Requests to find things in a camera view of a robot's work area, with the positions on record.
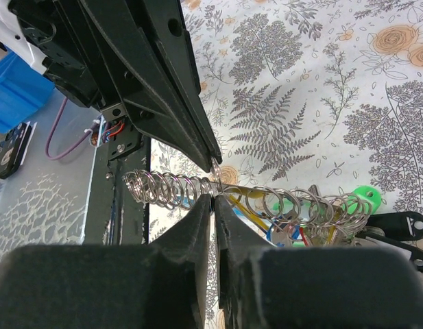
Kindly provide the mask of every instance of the pink cable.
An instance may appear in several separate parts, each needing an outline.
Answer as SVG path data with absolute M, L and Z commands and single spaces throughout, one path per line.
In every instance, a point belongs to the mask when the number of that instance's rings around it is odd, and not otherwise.
M 59 108 L 59 112 L 58 112 L 58 115 L 56 116 L 56 120 L 54 120 L 53 126 L 51 127 L 51 131 L 50 131 L 50 133 L 48 135 L 48 139 L 47 139 L 47 144 L 45 145 L 45 155 L 50 160 L 60 160 L 63 157 L 65 157 L 68 154 L 70 154 L 74 149 L 77 148 L 77 146 L 79 146 L 80 144 L 82 144 L 83 141 L 85 141 L 88 138 L 88 136 L 92 134 L 92 132 L 94 132 L 99 127 L 99 123 L 97 123 L 97 122 L 94 121 L 94 123 L 91 126 L 91 128 L 89 128 L 85 132 L 85 134 L 75 144 L 72 144 L 72 146 L 70 146 L 66 151 L 64 151 L 63 153 L 59 154 L 58 156 L 50 156 L 49 155 L 49 144 L 51 143 L 51 139 L 53 139 L 54 132 L 55 132 L 55 130 L 56 130 L 58 124 L 59 124 L 60 118 L 62 117 L 62 114 L 63 114 L 63 111 L 65 109 L 65 106 L 67 105 L 67 101 L 68 101 L 68 98 L 65 97 L 64 100 L 63 100 L 63 102 L 62 102 L 62 105 Z

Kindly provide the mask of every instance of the blue container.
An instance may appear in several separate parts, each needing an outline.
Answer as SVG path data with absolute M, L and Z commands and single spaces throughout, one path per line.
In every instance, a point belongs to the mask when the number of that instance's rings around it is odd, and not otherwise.
M 53 89 L 53 82 L 10 51 L 0 60 L 0 132 L 8 132 L 42 108 Z

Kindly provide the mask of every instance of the floral tablecloth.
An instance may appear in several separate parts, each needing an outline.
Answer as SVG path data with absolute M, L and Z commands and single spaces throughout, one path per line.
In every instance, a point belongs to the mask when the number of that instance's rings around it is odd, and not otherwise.
M 185 0 L 182 9 L 225 181 L 318 184 L 322 194 L 372 185 L 379 212 L 423 214 L 423 1 Z M 152 147 L 152 169 L 205 175 Z M 150 212 L 152 239 L 182 218 Z M 210 251 L 206 326 L 223 328 Z

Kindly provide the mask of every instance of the green object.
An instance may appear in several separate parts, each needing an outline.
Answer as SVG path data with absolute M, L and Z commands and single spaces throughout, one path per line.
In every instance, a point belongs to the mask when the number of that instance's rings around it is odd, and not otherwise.
M 377 191 L 372 186 L 360 186 L 356 188 L 353 192 L 353 194 L 357 195 L 360 199 L 368 201 L 372 206 L 371 213 L 374 214 L 378 207 L 380 207 L 380 204 L 382 203 L 382 196 L 380 195 L 380 192 Z M 352 202 L 353 199 L 356 199 L 353 196 L 348 197 L 348 214 L 352 214 L 356 208 L 357 203 Z M 368 205 L 364 204 L 365 211 L 368 210 Z

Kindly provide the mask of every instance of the screw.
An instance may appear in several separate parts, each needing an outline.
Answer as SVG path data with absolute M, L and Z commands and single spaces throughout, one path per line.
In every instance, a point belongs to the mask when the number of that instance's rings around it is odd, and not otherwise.
M 118 145 L 117 146 L 118 153 L 123 153 L 124 149 L 125 149 L 124 144 L 121 144 L 121 145 Z

